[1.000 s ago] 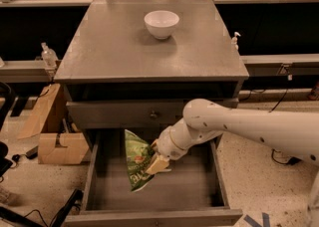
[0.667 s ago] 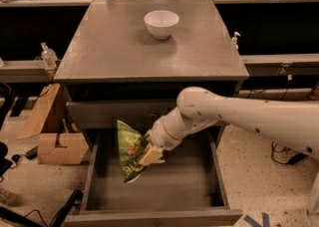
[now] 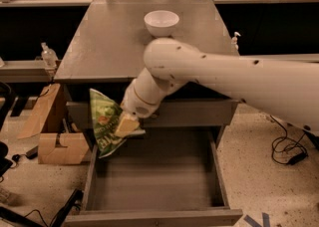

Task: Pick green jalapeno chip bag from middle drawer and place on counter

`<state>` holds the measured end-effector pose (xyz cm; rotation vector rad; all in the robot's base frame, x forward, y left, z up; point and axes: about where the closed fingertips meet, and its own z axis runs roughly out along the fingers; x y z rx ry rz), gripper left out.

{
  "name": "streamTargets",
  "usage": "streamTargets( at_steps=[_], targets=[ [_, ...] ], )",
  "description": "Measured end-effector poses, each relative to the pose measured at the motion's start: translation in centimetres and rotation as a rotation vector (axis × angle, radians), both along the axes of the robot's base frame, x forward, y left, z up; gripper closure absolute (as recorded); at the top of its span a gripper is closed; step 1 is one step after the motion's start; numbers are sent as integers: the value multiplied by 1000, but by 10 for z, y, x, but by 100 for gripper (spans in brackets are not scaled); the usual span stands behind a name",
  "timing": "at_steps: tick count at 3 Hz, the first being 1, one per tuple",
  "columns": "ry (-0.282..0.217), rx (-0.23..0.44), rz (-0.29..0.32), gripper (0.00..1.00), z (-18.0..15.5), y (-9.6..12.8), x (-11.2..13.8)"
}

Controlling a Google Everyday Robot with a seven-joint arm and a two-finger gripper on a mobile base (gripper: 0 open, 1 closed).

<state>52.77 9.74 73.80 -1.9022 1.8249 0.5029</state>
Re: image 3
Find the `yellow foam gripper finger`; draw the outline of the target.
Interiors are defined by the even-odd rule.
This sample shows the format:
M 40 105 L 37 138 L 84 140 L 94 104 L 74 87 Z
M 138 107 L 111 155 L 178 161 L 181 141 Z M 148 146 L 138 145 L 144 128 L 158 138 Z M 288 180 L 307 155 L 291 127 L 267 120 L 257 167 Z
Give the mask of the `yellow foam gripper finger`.
M 135 116 L 122 112 L 117 121 L 114 135 L 117 137 L 125 137 L 135 131 L 139 126 L 140 123 Z

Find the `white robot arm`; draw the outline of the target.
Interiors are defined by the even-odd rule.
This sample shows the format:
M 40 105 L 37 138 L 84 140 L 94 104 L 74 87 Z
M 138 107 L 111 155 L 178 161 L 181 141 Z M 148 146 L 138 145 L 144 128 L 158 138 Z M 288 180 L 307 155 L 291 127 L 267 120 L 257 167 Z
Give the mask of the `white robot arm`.
M 315 63 L 203 53 L 170 38 L 151 41 L 145 67 L 127 87 L 121 107 L 151 116 L 162 100 L 194 82 L 319 134 L 319 67 Z

